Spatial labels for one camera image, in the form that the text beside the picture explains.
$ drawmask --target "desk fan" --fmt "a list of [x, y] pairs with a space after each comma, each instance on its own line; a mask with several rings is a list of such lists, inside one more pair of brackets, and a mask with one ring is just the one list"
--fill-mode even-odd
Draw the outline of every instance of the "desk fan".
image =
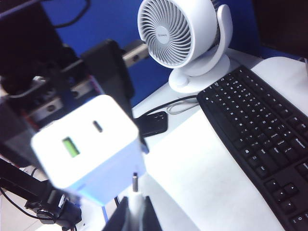
[[174, 69], [169, 85], [177, 92], [200, 92], [229, 70], [231, 13], [217, 0], [144, 0], [138, 31], [150, 55]]

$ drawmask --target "power adapter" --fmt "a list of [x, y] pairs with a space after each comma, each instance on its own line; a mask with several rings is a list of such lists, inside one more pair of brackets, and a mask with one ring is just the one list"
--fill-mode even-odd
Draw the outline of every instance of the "power adapter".
[[138, 129], [100, 95], [37, 134], [31, 146], [56, 188], [105, 205], [145, 173]]

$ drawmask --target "white desk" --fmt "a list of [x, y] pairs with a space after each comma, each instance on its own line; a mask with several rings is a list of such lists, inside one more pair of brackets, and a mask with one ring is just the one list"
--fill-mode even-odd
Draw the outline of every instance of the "white desk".
[[[262, 61], [253, 71], [308, 115], [303, 63], [277, 57]], [[174, 98], [164, 85], [137, 105], [134, 114]], [[147, 142], [149, 174], [141, 178], [140, 188], [151, 197], [163, 230], [284, 230], [199, 107], [170, 116], [168, 132]]]

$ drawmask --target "fan grille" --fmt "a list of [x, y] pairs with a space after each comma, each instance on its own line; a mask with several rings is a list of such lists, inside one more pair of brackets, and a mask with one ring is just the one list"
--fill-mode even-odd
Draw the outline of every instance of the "fan grille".
[[181, 10], [167, 0], [150, 0], [140, 17], [140, 31], [150, 53], [169, 66], [182, 64], [191, 50], [191, 32]]

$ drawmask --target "black cable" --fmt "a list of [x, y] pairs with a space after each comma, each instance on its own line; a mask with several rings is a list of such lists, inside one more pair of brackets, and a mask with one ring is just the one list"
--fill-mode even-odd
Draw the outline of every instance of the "black cable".
[[118, 198], [118, 196], [116, 196], [115, 197], [115, 205], [116, 205], [117, 208], [119, 207], [119, 204], [120, 204], [119, 198]]
[[33, 177], [34, 176], [34, 173], [35, 171], [37, 170], [38, 168], [36, 167], [35, 169], [33, 169], [32, 173], [31, 173], [31, 176]]
[[174, 100], [174, 101], [171, 101], [171, 102], [162, 104], [162, 105], [160, 105], [160, 106], [158, 106], [158, 107], [156, 107], [156, 108], [151, 109], [150, 111], [147, 111], [146, 113], [143, 113], [140, 117], [146, 116], [146, 115], [148, 115], [149, 113], [152, 113], [152, 112], [157, 111], [157, 110], [159, 110], [159, 109], [165, 108], [165, 107], [169, 106], [170, 104], [173, 104], [173, 103], [176, 103], [176, 102], [179, 102], [179, 101], [183, 101], [183, 100], [193, 99], [193, 98], [197, 98], [197, 95], [186, 96], [186, 97], [179, 98], [179, 99], [177, 99], [177, 100]]
[[0, 192], [2, 193], [2, 195], [13, 205], [15, 206], [19, 211], [21, 211], [22, 213], [24, 213], [25, 215], [27, 215], [28, 217], [31, 217], [31, 218], [34, 218], [34, 219], [38, 219], [38, 220], [52, 220], [52, 221], [56, 221], [56, 220], [65, 220], [65, 219], [52, 219], [52, 218], [39, 218], [39, 217], [36, 217], [36, 216], [33, 216], [29, 213], [27, 213], [26, 211], [24, 211], [21, 207], [19, 207], [17, 204], [15, 204], [14, 201], [12, 201], [8, 195], [4, 192], [4, 190], [0, 187]]
[[67, 26], [71, 26], [72, 24], [76, 23], [90, 8], [91, 6], [91, 0], [85, 0], [86, 5], [84, 6], [84, 8], [79, 12], [79, 14], [71, 21], [67, 22], [67, 23], [61, 23], [58, 25], [54, 25], [54, 28], [63, 28], [63, 27], [67, 27]]

